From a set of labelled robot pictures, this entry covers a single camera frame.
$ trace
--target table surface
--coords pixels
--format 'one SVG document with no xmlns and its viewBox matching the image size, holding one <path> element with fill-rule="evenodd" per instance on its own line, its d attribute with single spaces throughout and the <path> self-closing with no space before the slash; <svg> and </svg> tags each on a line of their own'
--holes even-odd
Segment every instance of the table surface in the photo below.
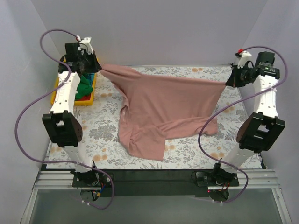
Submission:
<svg viewBox="0 0 299 224">
<path fill-rule="evenodd" d="M 230 67 L 133 67 L 151 75 L 201 78 L 226 82 Z M 86 149 L 97 168 L 101 169 L 211 169 L 215 161 L 207 158 L 198 146 L 198 135 L 166 140 L 163 161 L 132 157 L 118 142 L 119 112 L 122 96 L 112 83 L 101 74 L 97 76 L 95 100 L 92 106 L 75 107 L 74 116 L 83 128 L 80 147 Z M 215 111 L 240 99 L 237 88 L 226 87 Z M 217 117 L 218 132 L 203 135 L 202 146 L 211 156 L 223 158 L 236 144 L 235 137 L 247 115 L 243 104 L 236 104 Z M 50 161 L 69 160 L 67 153 L 57 144 L 50 143 Z M 70 169 L 74 164 L 48 164 L 50 169 Z M 259 155 L 249 158 L 242 168 L 262 168 Z"/>
</svg>

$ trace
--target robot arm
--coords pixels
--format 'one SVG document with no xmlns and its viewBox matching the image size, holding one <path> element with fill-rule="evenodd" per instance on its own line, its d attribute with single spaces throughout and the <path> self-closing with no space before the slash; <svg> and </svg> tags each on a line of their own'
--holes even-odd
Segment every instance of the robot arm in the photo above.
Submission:
<svg viewBox="0 0 299 224">
<path fill-rule="evenodd" d="M 279 69 L 273 67 L 274 53 L 260 52 L 255 65 L 252 63 L 251 54 L 240 50 L 237 65 L 233 65 L 232 75 L 226 85 L 242 87 L 253 83 L 255 93 L 271 88 L 278 83 Z M 237 134 L 237 144 L 222 160 L 239 168 L 248 158 L 268 151 L 285 127 L 285 122 L 278 118 L 276 111 L 276 89 L 255 97 L 254 112 L 240 127 Z M 218 183 L 231 182 L 236 169 L 224 163 L 214 166 L 214 179 Z"/>
<path fill-rule="evenodd" d="M 75 95 L 83 73 L 95 73 L 101 70 L 96 55 L 87 37 L 78 43 L 65 44 L 63 57 L 71 68 L 71 75 L 65 84 L 57 90 L 56 98 L 49 114 L 43 115 L 43 123 L 53 143 L 63 147 L 72 161 L 94 166 L 85 150 L 80 148 L 82 127 L 73 115 Z M 68 76 L 67 68 L 58 67 L 59 84 Z M 80 180 L 92 184 L 98 180 L 97 174 L 90 168 L 76 165 L 75 173 Z"/>
</svg>

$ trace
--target pink cloth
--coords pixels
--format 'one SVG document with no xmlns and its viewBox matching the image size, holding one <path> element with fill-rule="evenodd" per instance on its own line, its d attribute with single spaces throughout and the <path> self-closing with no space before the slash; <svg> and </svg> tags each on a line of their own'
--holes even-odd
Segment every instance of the pink cloth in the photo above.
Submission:
<svg viewBox="0 0 299 224">
<path fill-rule="evenodd" d="M 211 116 L 225 83 L 142 74 L 105 64 L 101 74 L 123 95 L 119 140 L 132 156 L 163 160 L 165 140 L 190 137 Z M 204 133 L 217 132 L 213 120 Z"/>
</svg>

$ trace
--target white wall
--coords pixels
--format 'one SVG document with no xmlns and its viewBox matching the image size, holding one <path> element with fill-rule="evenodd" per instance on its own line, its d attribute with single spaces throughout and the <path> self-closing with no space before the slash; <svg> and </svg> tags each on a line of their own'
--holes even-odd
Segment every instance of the white wall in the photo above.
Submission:
<svg viewBox="0 0 299 224">
<path fill-rule="evenodd" d="M 90 35 L 102 63 L 234 61 L 267 0 L 32 0 L 47 29 Z M 60 54 L 68 37 L 51 36 Z"/>
<path fill-rule="evenodd" d="M 40 50 L 39 36 L 46 29 L 30 0 L 1 0 L 0 30 L 0 222 L 16 224 L 21 220 L 39 169 L 19 151 L 14 123 L 29 102 L 53 87 L 57 64 Z M 44 43 L 59 58 L 52 40 L 46 38 Z M 29 109 L 20 123 L 23 146 L 39 159 L 44 158 L 49 142 L 42 124 L 42 114 L 49 109 L 49 100 L 44 100 Z"/>
<path fill-rule="evenodd" d="M 286 122 L 286 128 L 274 146 L 263 153 L 269 168 L 276 171 L 282 186 L 282 193 L 293 223 L 299 223 L 299 2 L 293 0 L 268 0 L 259 19 L 253 27 L 244 47 L 266 45 L 279 51 L 287 61 L 289 78 L 278 87 L 277 110 L 279 117 Z M 284 69 L 278 56 L 275 67 Z M 243 97 L 253 93 L 253 88 L 241 90 Z M 245 103 L 249 113 L 253 101 Z"/>
</svg>

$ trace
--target green cloth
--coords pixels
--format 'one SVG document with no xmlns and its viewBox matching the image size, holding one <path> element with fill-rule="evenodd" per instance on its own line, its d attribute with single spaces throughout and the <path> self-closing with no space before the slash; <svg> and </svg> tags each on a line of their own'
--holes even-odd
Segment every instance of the green cloth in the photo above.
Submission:
<svg viewBox="0 0 299 224">
<path fill-rule="evenodd" d="M 75 99 L 81 99 L 84 96 L 88 96 L 93 91 L 93 88 L 90 86 L 89 81 L 84 76 L 81 76 L 80 83 L 77 87 L 77 93 Z"/>
</svg>

